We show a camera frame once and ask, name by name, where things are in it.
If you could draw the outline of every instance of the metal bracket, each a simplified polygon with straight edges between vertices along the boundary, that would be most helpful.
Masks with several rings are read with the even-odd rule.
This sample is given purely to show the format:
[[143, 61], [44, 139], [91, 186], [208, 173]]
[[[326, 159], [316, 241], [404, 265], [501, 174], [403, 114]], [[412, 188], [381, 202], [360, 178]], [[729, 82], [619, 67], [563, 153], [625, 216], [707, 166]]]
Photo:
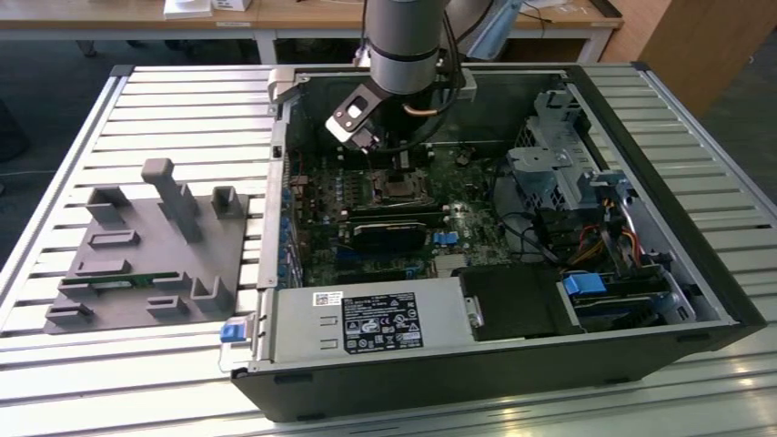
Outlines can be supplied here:
[[267, 79], [267, 95], [270, 103], [280, 105], [296, 94], [296, 68], [280, 66], [274, 68]]
[[481, 303], [477, 300], [477, 296], [473, 298], [464, 298], [464, 308], [467, 310], [467, 318], [471, 321], [471, 326], [473, 329], [480, 328], [485, 325], [484, 312], [481, 311]]

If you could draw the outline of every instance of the wooden cabinet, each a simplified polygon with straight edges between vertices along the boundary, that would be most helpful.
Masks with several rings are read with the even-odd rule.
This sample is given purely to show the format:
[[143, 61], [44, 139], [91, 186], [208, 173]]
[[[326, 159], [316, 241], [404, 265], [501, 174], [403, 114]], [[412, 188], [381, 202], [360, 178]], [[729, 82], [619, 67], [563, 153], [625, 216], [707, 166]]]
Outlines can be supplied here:
[[777, 26], [776, 0], [611, 0], [624, 25], [603, 62], [643, 61], [696, 117]]

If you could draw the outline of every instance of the aluminum table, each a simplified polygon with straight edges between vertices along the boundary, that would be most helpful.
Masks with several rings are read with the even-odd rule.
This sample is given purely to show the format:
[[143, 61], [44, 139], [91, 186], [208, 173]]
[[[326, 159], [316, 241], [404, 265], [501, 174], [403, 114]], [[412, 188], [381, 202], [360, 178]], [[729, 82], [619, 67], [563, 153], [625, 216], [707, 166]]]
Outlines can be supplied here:
[[[128, 197], [147, 158], [194, 194], [252, 197], [239, 312], [252, 311], [275, 118], [270, 66], [136, 67], [112, 76], [0, 273], [0, 434], [703, 435], [777, 431], [777, 213], [649, 71], [587, 66], [640, 147], [771, 325], [639, 382], [323, 422], [268, 421], [228, 380], [222, 323], [48, 336], [42, 329], [91, 215], [91, 187]], [[617, 162], [600, 137], [608, 164]]]

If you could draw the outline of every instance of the circuit board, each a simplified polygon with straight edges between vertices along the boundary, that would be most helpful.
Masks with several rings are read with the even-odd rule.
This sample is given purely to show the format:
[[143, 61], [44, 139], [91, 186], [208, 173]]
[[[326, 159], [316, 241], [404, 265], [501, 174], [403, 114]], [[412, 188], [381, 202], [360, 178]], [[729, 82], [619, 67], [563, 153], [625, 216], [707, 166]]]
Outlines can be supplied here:
[[[449, 276], [435, 265], [445, 255], [461, 255], [467, 266], [512, 262], [504, 229], [485, 195], [493, 171], [489, 165], [488, 159], [463, 159], [459, 147], [435, 148], [435, 159], [425, 167], [392, 177], [387, 170], [345, 170], [322, 162], [306, 179], [296, 180], [294, 190], [306, 246], [306, 285]], [[344, 209], [429, 203], [443, 205], [445, 217], [440, 226], [427, 227], [420, 249], [364, 256], [348, 245], [348, 225], [339, 218]]]

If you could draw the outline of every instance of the blue latch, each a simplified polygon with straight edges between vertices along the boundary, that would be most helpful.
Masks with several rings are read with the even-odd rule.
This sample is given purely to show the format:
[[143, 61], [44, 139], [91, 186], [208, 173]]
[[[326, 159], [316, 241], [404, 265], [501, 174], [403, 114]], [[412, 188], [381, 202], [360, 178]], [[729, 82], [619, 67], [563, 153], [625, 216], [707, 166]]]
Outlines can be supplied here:
[[222, 327], [222, 343], [246, 341], [246, 322], [230, 323]]
[[605, 293], [603, 278], [596, 273], [575, 273], [564, 279], [567, 295]]

